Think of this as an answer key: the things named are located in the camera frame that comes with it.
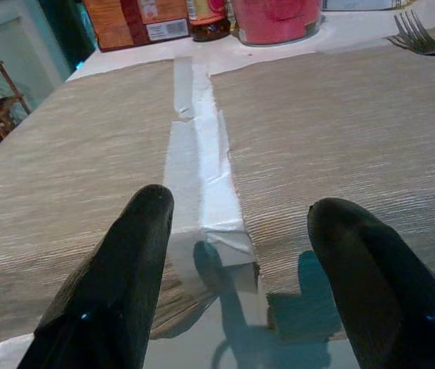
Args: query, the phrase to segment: fork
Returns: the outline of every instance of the fork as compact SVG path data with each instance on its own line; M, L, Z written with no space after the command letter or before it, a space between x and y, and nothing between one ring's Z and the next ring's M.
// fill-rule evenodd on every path
M430 36L413 10L393 17L399 29L399 35L389 38L394 44L417 54L435 55L435 39Z

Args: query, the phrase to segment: woven placemat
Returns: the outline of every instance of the woven placemat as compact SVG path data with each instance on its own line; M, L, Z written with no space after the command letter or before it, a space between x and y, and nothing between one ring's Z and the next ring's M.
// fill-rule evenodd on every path
M212 82L282 338L341 330L324 279L300 288L319 268L302 267L300 255L311 250L308 208L323 197L372 211L435 272L435 57L387 45L265 62Z
M0 144L0 341L33 331L131 196L162 183L173 74L163 61L68 82Z

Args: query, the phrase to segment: pink bucket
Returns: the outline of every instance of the pink bucket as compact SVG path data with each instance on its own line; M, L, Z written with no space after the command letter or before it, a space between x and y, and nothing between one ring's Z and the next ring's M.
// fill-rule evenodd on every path
M311 36L318 30L321 0L232 2L244 44L280 44Z

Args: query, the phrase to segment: label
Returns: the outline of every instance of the label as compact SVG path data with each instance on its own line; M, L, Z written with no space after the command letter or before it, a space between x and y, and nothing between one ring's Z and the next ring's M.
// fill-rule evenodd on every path
M138 4L145 25L187 17L184 0L138 0Z
M146 25L151 41L188 36L187 19Z
M224 0L186 0L192 25L207 25L226 18Z

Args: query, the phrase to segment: orange box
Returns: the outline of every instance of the orange box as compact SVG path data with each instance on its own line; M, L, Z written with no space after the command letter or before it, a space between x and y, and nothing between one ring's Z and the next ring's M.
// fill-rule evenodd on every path
M84 0L103 52L188 37L185 0Z

